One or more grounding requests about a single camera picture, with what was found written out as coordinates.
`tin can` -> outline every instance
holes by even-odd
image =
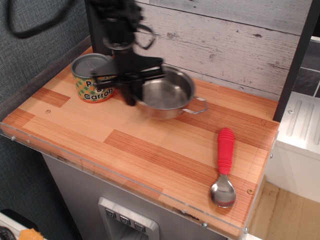
[[[97,68],[106,65],[111,61],[110,56],[102,55],[99,53],[89,53],[77,57],[71,64],[71,72],[73,74],[75,88],[81,100],[87,103],[101,103],[111,98],[114,94],[112,87],[97,90],[94,87],[95,80],[92,72]],[[98,77],[98,80],[111,79],[112,76]]]

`white appliance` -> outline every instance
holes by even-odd
[[[291,93],[271,156],[267,182],[320,203],[320,98]]]

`screw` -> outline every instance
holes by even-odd
[[[247,192],[249,195],[254,194],[254,191],[253,191],[252,189],[248,189],[246,192]]]

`wood grain surface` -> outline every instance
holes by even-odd
[[[319,202],[266,182],[249,233],[263,240],[318,240],[319,214]]]
[[[17,141],[238,239],[278,130],[272,121],[277,102],[194,82],[208,111],[159,121],[126,105],[117,90],[101,103],[82,101],[67,66],[5,118],[1,128]],[[189,107],[201,106],[194,101]],[[229,180],[237,198],[232,208],[215,206],[209,194],[219,176],[217,137],[224,127],[235,136]]]

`spoon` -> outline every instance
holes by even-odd
[[[210,189],[211,200],[221,208],[229,208],[236,201],[236,192],[228,179],[232,165],[235,137],[233,132],[225,127],[218,134],[218,170],[220,177]]]

